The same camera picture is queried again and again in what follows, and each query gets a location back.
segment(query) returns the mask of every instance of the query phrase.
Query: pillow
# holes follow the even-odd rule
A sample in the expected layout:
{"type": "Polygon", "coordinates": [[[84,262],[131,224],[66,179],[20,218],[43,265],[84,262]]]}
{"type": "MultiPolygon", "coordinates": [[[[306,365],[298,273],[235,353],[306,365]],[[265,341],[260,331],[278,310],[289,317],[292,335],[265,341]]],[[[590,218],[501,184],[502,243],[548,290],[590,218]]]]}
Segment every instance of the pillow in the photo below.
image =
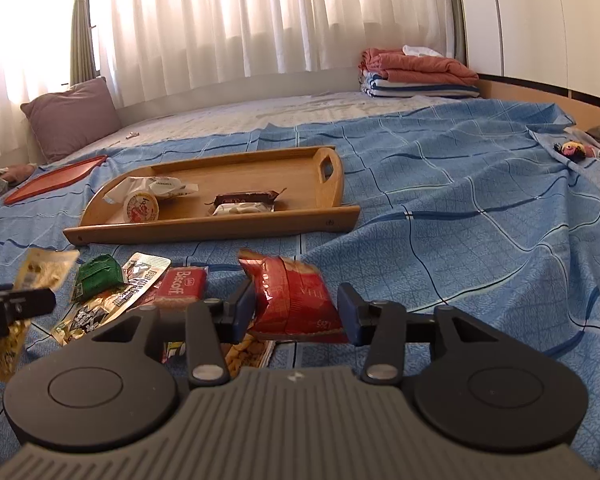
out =
{"type": "Polygon", "coordinates": [[[48,162],[71,155],[122,127],[107,82],[99,77],[20,105],[48,162]]]}

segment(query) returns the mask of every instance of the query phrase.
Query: snack wrapper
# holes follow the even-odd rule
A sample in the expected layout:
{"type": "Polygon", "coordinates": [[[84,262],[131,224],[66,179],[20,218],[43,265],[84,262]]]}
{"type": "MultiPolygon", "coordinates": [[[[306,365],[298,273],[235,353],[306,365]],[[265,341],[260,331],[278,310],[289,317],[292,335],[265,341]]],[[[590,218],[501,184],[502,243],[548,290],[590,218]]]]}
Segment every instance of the snack wrapper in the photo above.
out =
{"type": "Polygon", "coordinates": [[[158,294],[158,289],[160,289],[160,284],[162,283],[162,277],[158,278],[158,280],[146,291],[140,298],[134,303],[132,308],[138,308],[139,306],[154,304],[155,295],[158,294]]]}
{"type": "Polygon", "coordinates": [[[185,308],[205,293],[206,267],[174,267],[167,270],[154,304],[161,308],[185,308]]]}
{"type": "MultiPolygon", "coordinates": [[[[13,282],[13,289],[50,288],[57,291],[79,254],[78,251],[29,249],[13,282]]],[[[29,320],[15,321],[9,327],[9,335],[0,338],[0,381],[8,381],[15,373],[29,326],[29,320]]]]}
{"type": "Polygon", "coordinates": [[[235,204],[220,204],[212,216],[242,215],[246,213],[271,213],[273,204],[264,202],[240,202],[235,204]]]}
{"type": "Polygon", "coordinates": [[[121,285],[126,285],[126,282],[120,264],[110,254],[101,254],[78,269],[71,301],[86,301],[104,290],[121,285]]]}
{"type": "Polygon", "coordinates": [[[68,316],[53,329],[53,337],[64,346],[116,319],[151,288],[170,263],[168,258],[135,253],[122,266],[128,285],[106,290],[85,303],[75,304],[68,316]]]}
{"type": "Polygon", "coordinates": [[[259,340],[347,342],[340,317],[316,267],[240,249],[253,280],[256,313],[249,332],[259,340]]]}
{"type": "Polygon", "coordinates": [[[224,193],[217,195],[212,204],[214,208],[218,208],[221,204],[240,204],[246,202],[261,202],[273,206],[275,199],[277,199],[285,189],[280,191],[280,193],[277,191],[242,191],[239,193],[224,193]]]}
{"type": "Polygon", "coordinates": [[[235,379],[243,366],[266,368],[269,366],[275,341],[258,341],[253,335],[247,334],[241,343],[232,345],[224,356],[224,362],[235,379]]]}
{"type": "Polygon", "coordinates": [[[172,176],[128,176],[110,189],[104,200],[121,203],[125,222],[151,222],[158,219],[158,200],[195,193],[198,184],[184,184],[172,176]]]}

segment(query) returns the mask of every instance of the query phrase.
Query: red plastic tray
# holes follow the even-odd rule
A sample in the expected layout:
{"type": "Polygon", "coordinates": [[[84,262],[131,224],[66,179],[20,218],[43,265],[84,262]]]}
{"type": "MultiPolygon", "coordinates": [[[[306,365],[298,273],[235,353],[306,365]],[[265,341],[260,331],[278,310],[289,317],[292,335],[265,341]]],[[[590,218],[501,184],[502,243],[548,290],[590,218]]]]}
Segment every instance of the red plastic tray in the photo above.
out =
{"type": "Polygon", "coordinates": [[[94,156],[87,160],[81,160],[70,166],[58,168],[57,170],[49,171],[34,178],[31,182],[27,182],[20,189],[17,189],[4,199],[6,205],[19,202],[26,198],[36,196],[47,191],[60,189],[61,187],[70,186],[74,182],[85,178],[91,173],[93,168],[102,164],[107,160],[107,155],[94,156]]]}

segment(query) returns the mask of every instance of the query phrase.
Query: red chip bag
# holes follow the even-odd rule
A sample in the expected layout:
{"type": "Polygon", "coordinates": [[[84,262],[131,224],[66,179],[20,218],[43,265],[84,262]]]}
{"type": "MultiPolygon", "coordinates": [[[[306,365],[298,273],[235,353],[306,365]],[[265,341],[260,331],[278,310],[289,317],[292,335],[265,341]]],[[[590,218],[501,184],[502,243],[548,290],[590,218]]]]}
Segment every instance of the red chip bag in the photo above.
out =
{"type": "Polygon", "coordinates": [[[257,339],[347,342],[318,269],[248,249],[240,249],[238,260],[255,286],[256,316],[250,333],[257,339]]]}

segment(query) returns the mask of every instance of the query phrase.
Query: white sheer curtain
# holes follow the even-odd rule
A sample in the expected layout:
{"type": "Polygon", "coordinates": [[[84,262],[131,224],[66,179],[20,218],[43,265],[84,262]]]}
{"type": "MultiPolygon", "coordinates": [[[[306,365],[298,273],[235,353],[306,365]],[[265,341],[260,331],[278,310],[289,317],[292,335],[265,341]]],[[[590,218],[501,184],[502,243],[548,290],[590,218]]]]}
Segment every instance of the white sheer curtain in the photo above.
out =
{"type": "Polygon", "coordinates": [[[449,0],[91,2],[119,107],[245,76],[355,66],[368,46],[453,49],[449,0]]]}
{"type": "Polygon", "coordinates": [[[20,104],[68,83],[72,4],[0,0],[1,163],[35,158],[35,140],[20,104]]]}

